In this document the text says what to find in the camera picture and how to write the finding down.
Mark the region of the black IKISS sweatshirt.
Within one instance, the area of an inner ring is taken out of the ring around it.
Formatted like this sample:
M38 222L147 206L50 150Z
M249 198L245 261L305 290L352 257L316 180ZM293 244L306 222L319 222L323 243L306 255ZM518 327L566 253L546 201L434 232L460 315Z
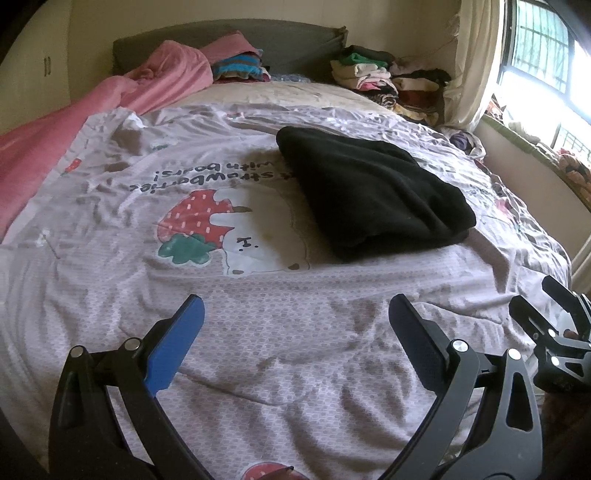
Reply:
M276 144L342 261L458 244L477 224L459 188L394 144L293 126Z

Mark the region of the mixed folded clothes pile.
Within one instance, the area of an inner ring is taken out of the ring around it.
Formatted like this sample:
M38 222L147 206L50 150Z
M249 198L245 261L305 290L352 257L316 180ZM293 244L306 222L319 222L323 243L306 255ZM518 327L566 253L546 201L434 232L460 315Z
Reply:
M349 45L332 59L331 69L339 86L409 121L430 127L443 121L443 94L452 77L441 68L426 68L386 51Z

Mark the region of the striped folded clothes pile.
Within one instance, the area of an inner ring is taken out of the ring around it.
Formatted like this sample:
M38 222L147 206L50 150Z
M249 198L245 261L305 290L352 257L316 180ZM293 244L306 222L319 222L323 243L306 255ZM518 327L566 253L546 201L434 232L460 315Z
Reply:
M214 63L211 67L215 82L253 81L269 82L270 73L263 67L259 55L242 53Z

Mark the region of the barred window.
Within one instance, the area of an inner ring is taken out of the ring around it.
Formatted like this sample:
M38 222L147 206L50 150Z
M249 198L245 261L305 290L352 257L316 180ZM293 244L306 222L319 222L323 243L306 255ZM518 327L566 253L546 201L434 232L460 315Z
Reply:
M533 144L590 161L590 54L547 1L507 1L497 96Z

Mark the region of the strawberry print lilac quilt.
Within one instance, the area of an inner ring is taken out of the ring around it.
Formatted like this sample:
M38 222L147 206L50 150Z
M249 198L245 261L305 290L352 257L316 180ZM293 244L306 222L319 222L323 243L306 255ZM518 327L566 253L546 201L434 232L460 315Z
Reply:
M315 162L283 161L286 126L383 141L461 190L477 224L441 249L370 257L367 218ZM294 176L344 227L325 247ZM263 461L311 479L375 479L432 404L388 321L406 295L474 349L530 354L510 318L570 279L564 247L501 181L445 137L338 108L193 105L89 118L1 245L1 407L47 455L69 350L142 336L195 294L205 321L160 403L218 479Z

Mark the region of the cream curtain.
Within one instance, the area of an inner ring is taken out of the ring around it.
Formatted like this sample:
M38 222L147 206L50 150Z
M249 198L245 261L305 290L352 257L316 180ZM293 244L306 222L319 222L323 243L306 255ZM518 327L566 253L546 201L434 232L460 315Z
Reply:
M454 76L444 92L444 124L473 131L493 94L502 56L504 2L463 1Z

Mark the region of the pink blanket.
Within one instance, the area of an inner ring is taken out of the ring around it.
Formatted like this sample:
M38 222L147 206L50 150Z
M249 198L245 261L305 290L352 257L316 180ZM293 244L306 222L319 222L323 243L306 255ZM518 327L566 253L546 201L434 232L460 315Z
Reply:
M142 115L213 83L212 65L260 51L235 31L201 49L163 41L139 67L101 81L76 102L1 136L1 233L5 234L68 150L88 117L122 107Z

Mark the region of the cream wardrobe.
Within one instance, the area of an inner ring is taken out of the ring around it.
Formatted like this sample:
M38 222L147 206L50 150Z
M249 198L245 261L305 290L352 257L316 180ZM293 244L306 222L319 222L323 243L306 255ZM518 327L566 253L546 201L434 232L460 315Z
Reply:
M48 1L24 26L1 64L1 131L70 103L67 44L72 3Z

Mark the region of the beige bed sheet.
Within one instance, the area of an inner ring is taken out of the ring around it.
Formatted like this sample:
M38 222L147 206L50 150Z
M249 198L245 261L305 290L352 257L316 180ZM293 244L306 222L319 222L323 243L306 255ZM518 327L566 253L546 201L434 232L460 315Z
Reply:
M391 111L360 94L338 85L305 82L230 82L213 84L190 94L170 107L197 104L260 104L342 108L390 114Z

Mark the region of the grey headboard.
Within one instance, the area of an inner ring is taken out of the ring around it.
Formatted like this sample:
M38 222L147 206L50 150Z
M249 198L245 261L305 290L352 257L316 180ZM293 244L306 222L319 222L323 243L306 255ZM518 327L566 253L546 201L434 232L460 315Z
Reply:
M200 49L239 31L263 51L263 66L273 75L303 75L311 81L332 82L331 61L346 47L346 27L270 19L220 19L168 26L118 39L112 45L112 73L138 67L165 40Z

